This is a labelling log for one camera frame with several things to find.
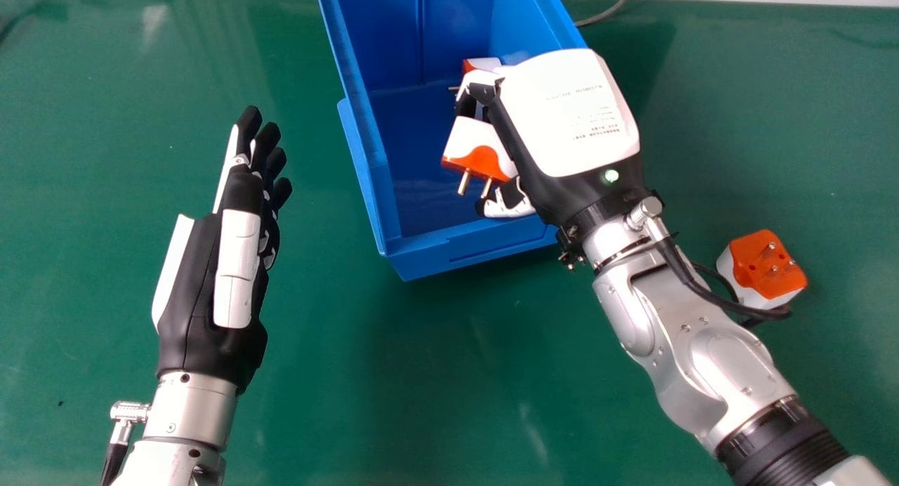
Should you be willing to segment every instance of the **blue bin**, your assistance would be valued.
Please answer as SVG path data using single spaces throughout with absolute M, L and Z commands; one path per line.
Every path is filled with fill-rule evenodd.
M 402 280 L 555 242 L 531 216 L 475 214 L 440 166 L 462 60 L 585 47 L 559 0 L 318 0 L 346 98 L 337 105 L 375 243 Z

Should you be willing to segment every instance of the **cable connector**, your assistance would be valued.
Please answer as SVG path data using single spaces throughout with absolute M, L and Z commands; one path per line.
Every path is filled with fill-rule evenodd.
M 808 285 L 806 274 L 770 230 L 730 242 L 716 268 L 728 279 L 739 302 L 756 309 L 787 304 Z

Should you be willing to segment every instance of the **robotic hand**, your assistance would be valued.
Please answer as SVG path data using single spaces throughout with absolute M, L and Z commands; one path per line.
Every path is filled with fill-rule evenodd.
M 600 56 L 573 48 L 468 71 L 456 107 L 444 166 L 466 154 L 450 147 L 465 138 L 459 127 L 491 125 L 492 138 L 481 138 L 486 145 L 469 147 L 504 152 L 514 169 L 485 191 L 479 213 L 536 213 L 559 227 L 560 259 L 569 268 L 575 261 L 593 268 L 594 293 L 665 414 L 721 461 L 735 484 L 889 484 L 809 413 L 761 340 L 724 311 L 771 320 L 782 310 L 716 296 L 675 245 L 662 201 L 643 182 L 633 115 Z M 468 161 L 466 176 L 489 175 L 469 172 L 475 160 Z
M 157 392 L 151 405 L 112 406 L 100 486 L 222 483 L 237 396 L 265 353 L 259 313 L 280 245 L 278 211 L 292 191 L 275 180 L 287 163 L 278 126 L 260 130 L 261 121 L 250 106 L 232 128 L 212 213 L 176 221 L 151 311 Z M 136 424 L 143 438 L 118 475 Z

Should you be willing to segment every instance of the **green tabletop surface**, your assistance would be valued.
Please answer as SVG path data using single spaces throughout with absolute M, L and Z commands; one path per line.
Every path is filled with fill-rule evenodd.
M 574 18 L 611 0 L 565 0 Z M 584 28 L 695 261 L 770 228 L 805 268 L 759 329 L 899 480 L 899 13 L 632 0 Z M 96 484 L 149 402 L 176 215 L 209 210 L 245 105 L 294 195 L 229 485 L 723 485 L 555 248 L 401 282 L 376 252 L 316 0 L 0 0 L 0 484 Z

